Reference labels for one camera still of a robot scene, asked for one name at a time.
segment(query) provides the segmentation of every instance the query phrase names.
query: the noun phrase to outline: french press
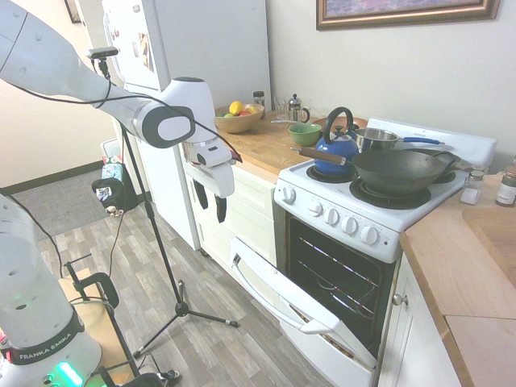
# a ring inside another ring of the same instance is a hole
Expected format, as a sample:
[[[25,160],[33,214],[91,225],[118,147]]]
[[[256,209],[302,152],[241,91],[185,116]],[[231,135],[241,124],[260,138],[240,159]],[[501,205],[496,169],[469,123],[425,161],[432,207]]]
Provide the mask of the french press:
[[[303,111],[306,112],[306,119],[303,120]],[[310,119],[310,111],[305,107],[302,107],[302,101],[298,98],[297,94],[294,94],[289,100],[288,113],[290,121],[298,121],[300,123],[307,123]]]

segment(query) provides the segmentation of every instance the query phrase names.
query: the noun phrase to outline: blue handle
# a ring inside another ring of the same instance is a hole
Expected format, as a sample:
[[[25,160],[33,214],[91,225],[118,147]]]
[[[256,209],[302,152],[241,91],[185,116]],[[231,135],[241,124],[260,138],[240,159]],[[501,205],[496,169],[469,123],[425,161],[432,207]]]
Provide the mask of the blue handle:
[[[405,137],[403,139],[404,143],[427,143],[427,144],[444,144],[441,143],[438,139],[424,139],[423,137]]]

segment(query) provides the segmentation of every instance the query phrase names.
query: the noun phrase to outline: cabinet door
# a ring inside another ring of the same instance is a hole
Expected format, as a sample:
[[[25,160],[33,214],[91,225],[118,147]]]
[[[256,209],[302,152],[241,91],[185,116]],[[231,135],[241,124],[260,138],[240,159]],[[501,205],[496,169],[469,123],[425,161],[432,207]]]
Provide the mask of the cabinet door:
[[[405,255],[396,294],[406,299],[408,305],[393,305],[379,386],[460,387]]]

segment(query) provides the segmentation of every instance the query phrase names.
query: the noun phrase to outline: black cable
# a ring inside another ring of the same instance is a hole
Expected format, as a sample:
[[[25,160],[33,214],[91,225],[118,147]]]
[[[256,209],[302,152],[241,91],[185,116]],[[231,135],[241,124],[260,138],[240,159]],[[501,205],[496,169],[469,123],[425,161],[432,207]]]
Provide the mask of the black cable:
[[[139,366],[138,366],[138,371],[139,371],[139,370],[144,366],[144,362],[145,362],[145,359],[147,359],[147,356],[148,356],[148,355],[145,355],[145,356],[144,356],[144,359],[143,359],[143,360],[142,360],[142,362],[139,364]]]
[[[219,137],[235,153],[235,155],[238,157],[237,161],[239,161],[240,163],[243,162],[242,161],[242,156],[237,152],[235,147],[233,147],[233,145],[231,145],[229,143],[229,141],[224,139],[219,133],[217,133],[216,131],[212,131],[209,127],[206,127],[205,125],[201,124],[197,120],[192,119],[191,117],[188,117],[187,115],[185,115],[184,113],[182,113],[178,109],[174,108],[173,106],[170,106],[168,103],[163,102],[160,99],[154,98],[154,97],[152,97],[150,95],[135,94],[135,95],[125,95],[125,96],[122,96],[122,97],[104,98],[104,99],[99,99],[99,100],[95,100],[95,101],[71,101],[71,100],[68,100],[68,99],[60,99],[60,98],[47,97],[45,95],[37,94],[37,93],[34,93],[33,91],[24,89],[23,87],[19,87],[17,85],[13,85],[13,86],[15,88],[17,88],[17,89],[20,89],[20,90],[24,91],[25,93],[33,95],[34,97],[42,98],[42,99],[45,99],[47,101],[72,103],[74,105],[93,105],[94,103],[104,103],[104,102],[108,102],[108,101],[120,101],[122,99],[131,99],[131,98],[146,98],[146,99],[150,99],[152,101],[158,102],[158,103],[168,107],[169,109],[171,109],[171,110],[175,111],[177,114],[179,114],[181,117],[186,117],[190,122],[195,123],[196,125],[198,125],[198,126],[202,127],[203,129],[207,130],[209,133],[212,133],[213,135],[216,135],[217,137]]]
[[[104,97],[104,101],[102,101],[102,103],[99,105],[99,106],[94,106],[95,109],[100,109],[102,105],[104,105],[108,99],[108,97],[110,96],[110,92],[111,92],[111,81],[110,81],[110,78],[106,78],[108,80],[108,86],[107,86],[107,93],[106,93],[106,96]]]
[[[124,169],[125,169],[125,165],[123,163],[123,152],[125,150],[125,145],[126,145],[126,142],[123,140],[123,136],[122,136],[122,180],[123,180],[123,175],[125,174],[124,173]],[[113,247],[111,248],[111,253],[110,253],[110,272],[108,274],[108,277],[111,278],[111,270],[113,268],[113,251],[114,251],[114,246],[116,245],[116,241],[119,239],[119,232],[120,232],[120,227],[122,226],[122,221],[123,221],[123,216],[126,214],[126,200],[127,200],[127,196],[126,196],[126,190],[123,186],[123,181],[122,181],[122,187],[123,187],[123,206],[122,206],[122,209],[123,209],[123,212],[122,212],[122,217],[120,218],[120,223],[119,223],[119,229],[116,231],[116,236],[114,238],[114,242],[113,242]]]
[[[0,188],[0,194],[2,194],[5,197],[8,197],[14,203],[16,203],[18,206],[20,206],[25,212],[27,212],[28,215],[31,217],[32,221],[36,224],[36,226],[39,227],[40,230],[50,239],[50,241],[54,245],[54,248],[56,249],[57,259],[59,260],[59,274],[60,274],[61,278],[63,278],[63,260],[61,259],[61,254],[59,253],[59,248],[57,248],[57,244],[54,241],[54,239],[52,238],[52,236],[47,233],[47,231],[43,228],[43,226],[41,226],[40,222],[38,222],[36,220],[36,218],[29,211],[29,209],[26,208],[22,203],[20,203],[14,196],[8,194],[3,188]]]
[[[111,248],[111,253],[110,253],[110,272],[108,274],[108,277],[111,278],[111,269],[113,268],[113,251],[114,251],[114,246],[116,245],[116,241],[118,240],[119,238],[119,232],[120,232],[120,227],[122,226],[122,221],[123,221],[123,216],[126,214],[126,211],[125,211],[125,206],[124,206],[124,209],[123,209],[123,213],[122,213],[122,216],[120,217],[120,223],[119,223],[119,229],[116,231],[116,236],[114,238],[114,242],[113,242],[113,247]]]

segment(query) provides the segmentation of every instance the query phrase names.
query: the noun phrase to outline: blue kettle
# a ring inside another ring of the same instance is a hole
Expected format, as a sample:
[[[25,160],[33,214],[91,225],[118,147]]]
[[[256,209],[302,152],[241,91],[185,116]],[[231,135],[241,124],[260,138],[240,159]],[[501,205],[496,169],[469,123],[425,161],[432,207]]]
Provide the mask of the blue kettle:
[[[346,113],[346,129],[342,131],[343,127],[335,127],[337,131],[330,131],[331,125],[335,119],[342,113]],[[332,153],[337,156],[346,157],[344,165],[332,164],[327,161],[316,160],[315,168],[320,173],[327,173],[330,175],[346,175],[351,173],[353,165],[348,162],[352,161],[353,156],[358,155],[358,146],[356,142],[347,133],[352,132],[353,128],[353,114],[346,107],[337,107],[327,117],[324,129],[322,130],[322,138],[315,145],[315,149],[320,152]]]

